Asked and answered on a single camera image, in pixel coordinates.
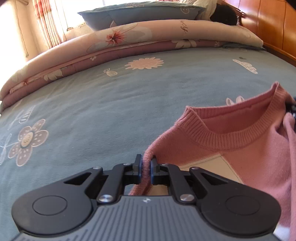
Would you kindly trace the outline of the person lying on bed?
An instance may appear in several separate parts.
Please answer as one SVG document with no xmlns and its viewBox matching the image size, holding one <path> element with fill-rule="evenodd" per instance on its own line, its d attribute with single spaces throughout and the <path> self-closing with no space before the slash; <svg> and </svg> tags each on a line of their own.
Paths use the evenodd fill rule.
<svg viewBox="0 0 296 241">
<path fill-rule="evenodd" d="M 218 0 L 178 1 L 203 8 L 196 20 L 219 22 L 230 26 L 238 24 L 238 12 L 231 5 Z"/>
</svg>

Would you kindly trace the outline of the blue pillow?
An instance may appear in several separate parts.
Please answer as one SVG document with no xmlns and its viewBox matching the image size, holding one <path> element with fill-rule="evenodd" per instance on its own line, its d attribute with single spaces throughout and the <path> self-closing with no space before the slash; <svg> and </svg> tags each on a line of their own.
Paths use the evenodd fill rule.
<svg viewBox="0 0 296 241">
<path fill-rule="evenodd" d="M 125 3 L 81 11 L 86 25 L 94 31 L 136 22 L 156 20 L 195 20 L 205 10 L 202 6 L 172 1 Z"/>
</svg>

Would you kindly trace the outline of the pink and white knit sweater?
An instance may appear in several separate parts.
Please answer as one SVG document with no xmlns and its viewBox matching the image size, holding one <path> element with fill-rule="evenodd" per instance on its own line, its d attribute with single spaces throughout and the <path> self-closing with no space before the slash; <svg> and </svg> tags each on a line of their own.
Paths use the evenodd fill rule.
<svg viewBox="0 0 296 241">
<path fill-rule="evenodd" d="M 276 235 L 295 240 L 295 119 L 287 104 L 295 100 L 274 83 L 269 91 L 233 105 L 187 106 L 145 151 L 143 178 L 131 194 L 163 192 L 150 184 L 152 157 L 183 170 L 203 166 L 272 195 L 281 206 Z"/>
</svg>

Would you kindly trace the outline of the blue floral bed sheet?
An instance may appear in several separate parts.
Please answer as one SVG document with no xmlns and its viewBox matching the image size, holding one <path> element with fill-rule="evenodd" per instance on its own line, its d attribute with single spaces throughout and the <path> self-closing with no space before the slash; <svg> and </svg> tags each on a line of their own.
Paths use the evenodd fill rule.
<svg viewBox="0 0 296 241">
<path fill-rule="evenodd" d="M 137 154 L 186 106 L 223 106 L 279 82 L 295 95 L 295 67 L 266 52 L 190 48 L 144 54 L 158 67 L 134 69 L 140 56 L 56 80 L 1 115 L 1 240 L 18 234 L 11 207 L 24 193 L 94 166 L 110 169 Z"/>
</svg>

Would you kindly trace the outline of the red striped curtain left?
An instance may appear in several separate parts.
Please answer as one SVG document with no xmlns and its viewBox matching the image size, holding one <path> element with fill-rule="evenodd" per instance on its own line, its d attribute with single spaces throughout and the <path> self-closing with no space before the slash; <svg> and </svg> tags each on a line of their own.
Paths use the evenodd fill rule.
<svg viewBox="0 0 296 241">
<path fill-rule="evenodd" d="M 53 1 L 36 0 L 32 1 L 35 16 L 39 28 L 43 34 L 48 48 L 53 48 L 64 42 L 62 28 L 58 24 L 56 10 Z"/>
</svg>

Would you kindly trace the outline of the pink floral folded quilt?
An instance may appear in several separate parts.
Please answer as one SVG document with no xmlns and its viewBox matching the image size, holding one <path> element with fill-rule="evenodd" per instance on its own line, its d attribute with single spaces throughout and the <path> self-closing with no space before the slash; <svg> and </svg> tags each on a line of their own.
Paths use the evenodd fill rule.
<svg viewBox="0 0 296 241">
<path fill-rule="evenodd" d="M 158 20 L 112 27 L 64 42 L 31 59 L 13 74 L 1 89 L 1 111 L 20 99 L 67 75 L 65 67 L 109 51 L 141 45 L 168 42 L 182 44 L 185 40 L 238 43 L 262 48 L 263 41 L 242 26 L 195 20 Z"/>
</svg>

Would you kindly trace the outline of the orange wooden headboard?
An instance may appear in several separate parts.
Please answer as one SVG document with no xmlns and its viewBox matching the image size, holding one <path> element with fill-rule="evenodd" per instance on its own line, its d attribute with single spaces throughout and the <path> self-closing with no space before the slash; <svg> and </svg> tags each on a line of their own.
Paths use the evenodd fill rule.
<svg viewBox="0 0 296 241">
<path fill-rule="evenodd" d="M 240 24 L 260 37 L 268 52 L 295 66 L 295 6 L 268 0 L 226 3 L 240 11 Z"/>
</svg>

